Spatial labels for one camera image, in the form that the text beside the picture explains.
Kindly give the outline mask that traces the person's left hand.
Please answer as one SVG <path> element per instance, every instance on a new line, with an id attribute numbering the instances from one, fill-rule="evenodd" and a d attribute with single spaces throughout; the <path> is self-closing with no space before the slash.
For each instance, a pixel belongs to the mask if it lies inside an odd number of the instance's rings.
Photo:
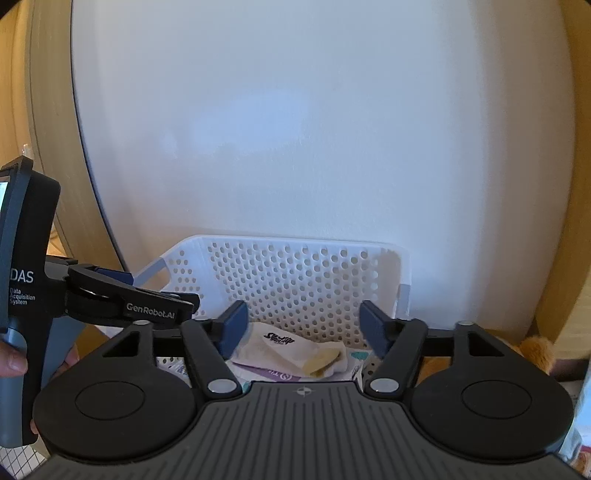
<path id="1" fill-rule="evenodd" d="M 70 349 L 64 362 L 54 372 L 53 377 L 57 377 L 73 367 L 80 360 L 79 352 L 76 345 Z M 1 342 L 0 346 L 0 377 L 1 378 L 17 378 L 23 376 L 28 369 L 27 359 L 24 354 L 20 353 L 5 342 Z"/>

